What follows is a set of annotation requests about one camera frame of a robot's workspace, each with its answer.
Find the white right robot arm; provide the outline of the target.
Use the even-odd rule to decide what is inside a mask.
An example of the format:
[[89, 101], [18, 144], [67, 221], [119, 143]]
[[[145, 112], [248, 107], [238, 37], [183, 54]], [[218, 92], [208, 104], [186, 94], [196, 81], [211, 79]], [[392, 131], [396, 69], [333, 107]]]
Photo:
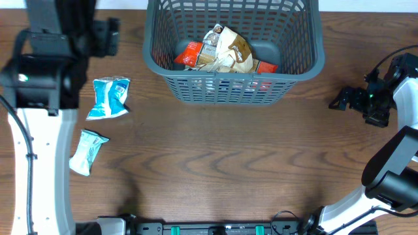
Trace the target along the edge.
[[298, 234], [377, 234], [375, 218], [417, 216], [417, 56], [401, 48], [389, 55], [388, 71], [374, 67], [365, 75], [367, 88], [345, 87], [329, 104], [362, 114], [365, 123], [387, 127], [397, 111], [398, 132], [369, 160], [361, 186], [335, 204], [320, 207], [298, 228]]

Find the blue white snack bag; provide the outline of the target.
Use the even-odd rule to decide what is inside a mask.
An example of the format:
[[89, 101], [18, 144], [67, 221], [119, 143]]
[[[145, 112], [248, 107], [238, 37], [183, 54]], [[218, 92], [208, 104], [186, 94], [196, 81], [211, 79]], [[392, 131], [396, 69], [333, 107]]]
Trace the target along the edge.
[[128, 114], [125, 107], [131, 79], [122, 76], [111, 76], [94, 79], [95, 105], [86, 120], [99, 120], [120, 117]]

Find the orange pasta packet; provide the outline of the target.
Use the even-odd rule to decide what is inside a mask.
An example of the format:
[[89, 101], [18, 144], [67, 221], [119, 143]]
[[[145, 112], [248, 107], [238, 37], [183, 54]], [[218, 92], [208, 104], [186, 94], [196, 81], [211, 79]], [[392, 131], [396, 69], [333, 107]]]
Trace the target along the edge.
[[185, 71], [244, 73], [236, 68], [237, 62], [231, 56], [220, 60], [215, 58], [215, 52], [215, 46], [192, 41], [174, 62], [185, 65]]

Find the beige brown cookie bag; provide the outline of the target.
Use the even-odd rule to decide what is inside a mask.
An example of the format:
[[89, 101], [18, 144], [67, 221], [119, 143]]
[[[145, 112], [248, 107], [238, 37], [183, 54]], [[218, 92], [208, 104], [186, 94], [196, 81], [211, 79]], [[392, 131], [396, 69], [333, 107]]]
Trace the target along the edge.
[[207, 44], [209, 46], [217, 46], [219, 36], [223, 31], [223, 26], [220, 24], [215, 24], [213, 29], [211, 29], [207, 34], [204, 36], [202, 43]]

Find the tan brown snack bag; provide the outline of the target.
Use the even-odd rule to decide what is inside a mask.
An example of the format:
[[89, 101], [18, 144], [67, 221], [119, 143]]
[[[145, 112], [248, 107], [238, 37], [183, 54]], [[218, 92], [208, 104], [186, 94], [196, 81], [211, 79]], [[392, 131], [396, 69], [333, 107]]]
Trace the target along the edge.
[[236, 62], [236, 68], [251, 73], [255, 71], [256, 59], [253, 58], [251, 46], [238, 33], [223, 27], [217, 43], [215, 58], [223, 60], [231, 56]]

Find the teal white snack packet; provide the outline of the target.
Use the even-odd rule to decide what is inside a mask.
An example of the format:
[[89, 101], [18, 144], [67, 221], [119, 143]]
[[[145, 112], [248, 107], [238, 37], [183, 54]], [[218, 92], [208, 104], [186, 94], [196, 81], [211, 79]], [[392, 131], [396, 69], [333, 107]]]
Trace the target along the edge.
[[89, 130], [82, 130], [75, 154], [69, 160], [69, 167], [83, 176], [89, 176], [91, 166], [101, 148], [109, 139]]

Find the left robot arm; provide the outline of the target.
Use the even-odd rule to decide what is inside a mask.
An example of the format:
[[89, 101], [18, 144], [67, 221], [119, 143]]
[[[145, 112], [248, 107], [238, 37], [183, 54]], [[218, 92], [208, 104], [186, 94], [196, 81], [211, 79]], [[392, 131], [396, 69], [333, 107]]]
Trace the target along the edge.
[[119, 22], [97, 21], [95, 1], [26, 3], [28, 29], [1, 71], [15, 152], [13, 234], [123, 234], [122, 219], [76, 222], [69, 155], [91, 57], [115, 55]]

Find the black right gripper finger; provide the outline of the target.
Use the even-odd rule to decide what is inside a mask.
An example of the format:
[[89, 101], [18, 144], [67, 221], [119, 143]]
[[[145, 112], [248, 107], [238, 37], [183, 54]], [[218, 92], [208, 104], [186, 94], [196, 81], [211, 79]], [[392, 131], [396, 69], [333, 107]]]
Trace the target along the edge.
[[342, 88], [342, 90], [340, 91], [337, 97], [338, 104], [350, 103], [351, 100], [353, 99], [354, 94], [355, 94], [355, 88], [353, 87]]
[[345, 111], [347, 108], [347, 99], [345, 98], [335, 98], [330, 104], [329, 109]]

